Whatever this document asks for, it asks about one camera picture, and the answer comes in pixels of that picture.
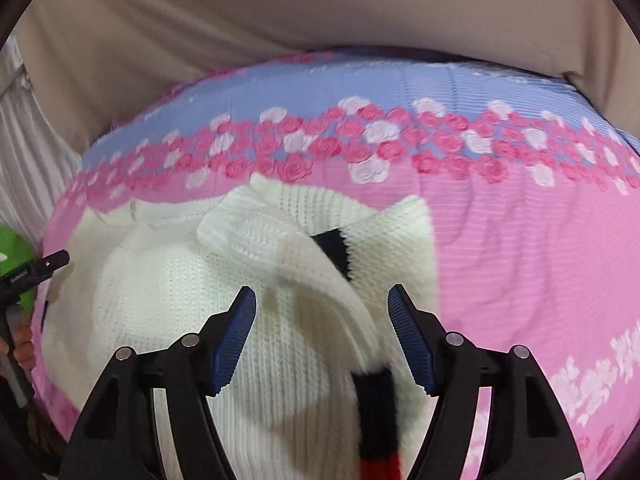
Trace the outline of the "person's left hand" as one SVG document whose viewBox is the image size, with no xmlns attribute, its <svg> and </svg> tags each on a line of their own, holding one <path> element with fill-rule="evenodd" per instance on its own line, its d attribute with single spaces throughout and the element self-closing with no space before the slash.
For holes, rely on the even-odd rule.
<svg viewBox="0 0 640 480">
<path fill-rule="evenodd" d="M 32 331 L 25 324 L 20 324 L 13 334 L 14 349 L 9 348 L 8 343 L 0 338 L 1 353 L 14 357 L 17 364 L 22 370 L 30 372 L 36 366 L 35 346 L 32 343 Z"/>
</svg>

